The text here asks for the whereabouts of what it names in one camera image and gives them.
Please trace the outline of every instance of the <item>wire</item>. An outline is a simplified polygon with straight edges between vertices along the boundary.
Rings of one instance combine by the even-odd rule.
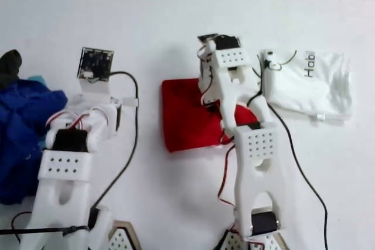
[[[139,135],[139,128],[138,128],[139,88],[138,88],[138,83],[137,83],[137,80],[135,79],[135,77],[132,74],[127,73],[126,71],[115,71],[115,72],[110,73],[108,76],[114,76],[114,75],[117,75],[117,74],[125,74],[126,76],[130,77],[133,80],[134,86],[135,86],[135,98],[138,100],[138,106],[135,108],[135,138],[134,138],[134,145],[133,145],[133,149],[131,151],[131,154],[130,154],[130,157],[129,157],[127,163],[121,169],[121,171],[117,174],[117,176],[113,179],[113,181],[107,186],[107,188],[104,190],[104,192],[101,194],[101,196],[99,196],[99,198],[95,201],[95,203],[91,207],[91,210],[94,210],[98,206],[98,204],[103,199],[103,197],[109,192],[109,190],[112,188],[112,186],[114,184],[116,184],[117,180],[122,176],[122,174],[124,174],[124,172],[126,171],[126,169],[128,168],[128,166],[130,165],[131,160],[133,159],[135,150],[137,148],[137,143],[138,143],[138,135]]]
[[[277,113],[277,111],[270,104],[268,104],[268,107],[276,115],[276,117],[280,120],[282,126],[285,128],[285,130],[287,132],[287,135],[288,135],[289,143],[291,145],[291,149],[292,149],[292,154],[293,154],[293,157],[294,157],[294,161],[295,161],[295,163],[296,163],[296,165],[298,167],[298,170],[301,173],[301,175],[304,178],[304,180],[307,183],[307,185],[314,192],[315,196],[318,198],[318,200],[321,202],[321,204],[323,206],[323,209],[324,209],[324,231],[323,231],[323,237],[324,237],[325,249],[328,250],[328,243],[327,243],[328,210],[327,210],[326,204],[324,203],[324,201],[321,198],[321,196],[319,195],[319,193],[315,190],[314,186],[310,183],[310,181],[306,177],[304,171],[302,170],[301,165],[299,164],[299,161],[298,161],[297,156],[295,154],[295,149],[294,149],[294,145],[293,145],[292,135],[290,133],[290,130],[289,130],[288,126],[286,125],[285,121],[281,118],[281,116]]]
[[[18,236],[19,234],[39,234],[39,233],[45,233],[45,232],[62,232],[63,236],[66,236],[68,234],[72,234],[76,231],[79,230],[87,230],[88,231],[88,226],[86,225],[81,225],[81,226],[75,226],[72,225],[71,227],[62,227],[62,228],[25,228],[25,229],[16,229],[14,227],[14,222],[15,220],[24,214],[31,214],[30,211],[25,211],[18,213],[16,216],[13,217],[11,221],[11,230],[0,230],[0,235],[9,235],[9,234],[14,234],[16,236],[16,239],[18,240],[19,243],[21,243],[21,239]]]
[[[289,59],[289,61],[291,61],[294,56],[296,55],[296,51],[294,52],[294,55]],[[263,86],[263,71],[261,71],[261,89],[260,91],[258,92],[258,94],[256,94],[255,96],[253,96],[252,98],[250,98],[250,100],[247,102],[247,106],[250,105],[250,103],[252,102],[252,100],[261,95],[262,94],[262,86]],[[289,139],[289,144],[291,146],[291,150],[292,150],[292,154],[293,154],[293,158],[294,158],[294,161],[297,165],[297,168],[299,170],[299,172],[301,173],[302,177],[304,178],[305,182],[307,183],[307,185],[310,187],[310,189],[313,191],[313,193],[315,194],[315,196],[318,198],[318,200],[321,202],[322,206],[323,206],[323,209],[324,209],[324,230],[323,230],[323,238],[324,238],[324,245],[325,245],[325,250],[328,250],[328,242],[327,242],[327,221],[328,221],[328,210],[327,210],[327,206],[326,204],[324,203],[323,199],[321,198],[321,196],[319,195],[319,193],[315,190],[314,186],[310,183],[310,181],[308,180],[308,178],[306,177],[304,171],[302,170],[301,168],[301,165],[299,164],[299,161],[297,159],[297,156],[295,154],[295,149],[294,149],[294,145],[293,145],[293,139],[292,139],[292,134],[287,126],[287,124],[285,123],[285,121],[281,118],[281,116],[277,113],[277,111],[269,104],[267,103],[268,107],[270,108],[270,110],[276,115],[276,117],[279,119],[279,121],[281,122],[282,126],[285,128],[285,131],[287,132],[287,135],[288,135],[288,139]]]
[[[25,212],[18,213],[16,216],[14,216],[13,219],[12,219],[12,221],[11,221],[11,228],[12,228],[12,230],[15,230],[15,227],[14,227],[15,220],[19,216],[24,215],[24,214],[31,214],[31,212],[30,211],[25,211]],[[16,237],[16,239],[18,240],[18,242],[21,243],[21,239],[19,238],[18,234],[14,233],[14,236]]]
[[[88,114],[81,114],[73,123],[68,127],[68,129],[74,129],[78,123],[81,122],[82,124],[82,118],[88,116]]]
[[[262,66],[262,62],[261,62],[261,60],[260,60],[260,58],[259,58],[258,55],[257,55],[257,58],[258,58],[258,61],[259,61],[259,66],[260,66],[260,76],[259,76],[259,78],[260,78],[260,89],[259,89],[258,93],[256,93],[254,96],[252,96],[252,97],[247,101],[247,103],[246,103],[246,106],[247,106],[247,107],[250,106],[251,102],[252,102],[255,98],[257,98],[258,96],[260,96],[260,95],[263,94],[263,66]]]
[[[220,186],[220,189],[219,189],[219,192],[217,193],[217,198],[221,201],[221,202],[224,202],[226,204],[229,204],[233,207],[236,207],[232,202],[229,202],[225,199],[222,199],[221,198],[221,193],[223,192],[223,189],[224,189],[224,186],[225,186],[225,182],[227,181],[227,172],[228,172],[228,157],[229,157],[229,153],[234,149],[234,145],[230,147],[230,149],[227,151],[226,155],[225,155],[225,165],[224,165],[224,175],[223,175],[223,180],[221,181],[221,186]]]
[[[63,114],[70,114],[72,116],[74,116],[75,118],[79,117],[78,114],[76,112],[73,112],[73,111],[67,111],[67,110],[62,110],[62,111],[59,111],[53,115],[50,116],[50,118],[47,119],[46,121],[46,127],[48,125],[50,125],[52,123],[52,121],[54,121],[56,118],[58,118],[59,116],[63,115]],[[83,126],[82,124],[82,121],[80,121],[79,123],[79,128],[81,129]]]
[[[259,245],[259,246],[261,246],[261,249],[260,249],[260,250],[265,250],[265,245],[264,245],[264,243],[262,243],[262,242],[249,241],[248,243],[249,243],[249,244],[253,244],[253,245]]]
[[[280,64],[280,66],[290,63],[294,59],[296,54],[297,54],[297,50],[294,51],[293,56],[289,60],[287,60],[285,63]]]

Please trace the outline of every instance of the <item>white fabric bag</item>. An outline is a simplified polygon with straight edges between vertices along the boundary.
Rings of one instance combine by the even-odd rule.
[[[261,57],[268,102],[320,121],[351,117],[349,61],[343,54],[265,50]]]

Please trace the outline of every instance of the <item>gray cloth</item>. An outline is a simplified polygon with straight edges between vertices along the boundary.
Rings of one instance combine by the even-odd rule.
[[[17,50],[6,52],[0,58],[0,90],[19,80],[18,70],[21,64],[22,58]]]

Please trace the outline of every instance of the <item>perforated plastic plate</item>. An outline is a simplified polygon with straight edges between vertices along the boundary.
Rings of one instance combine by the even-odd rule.
[[[277,134],[274,128],[249,130],[248,127],[239,127],[235,132],[236,149],[241,155],[248,155],[251,159],[271,158],[277,149]]]
[[[237,67],[248,64],[250,61],[243,48],[216,50],[212,57],[213,64],[219,67]]]
[[[90,153],[45,150],[40,164],[39,178],[88,181],[91,160]]]
[[[135,248],[132,247],[125,230],[118,228],[109,241],[108,250],[135,250]]]
[[[263,243],[265,245],[264,250],[289,250],[289,248],[285,244],[281,242],[279,243],[275,236],[279,236],[281,238],[280,234],[277,233],[275,235],[265,235],[262,237],[254,238],[254,242]],[[228,232],[220,250],[243,250],[240,236],[233,232]],[[261,245],[250,243],[250,250],[263,249]]]

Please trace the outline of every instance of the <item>circuit board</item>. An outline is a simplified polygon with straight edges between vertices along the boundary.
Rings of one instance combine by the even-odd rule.
[[[107,82],[113,55],[113,51],[83,47],[77,77]]]

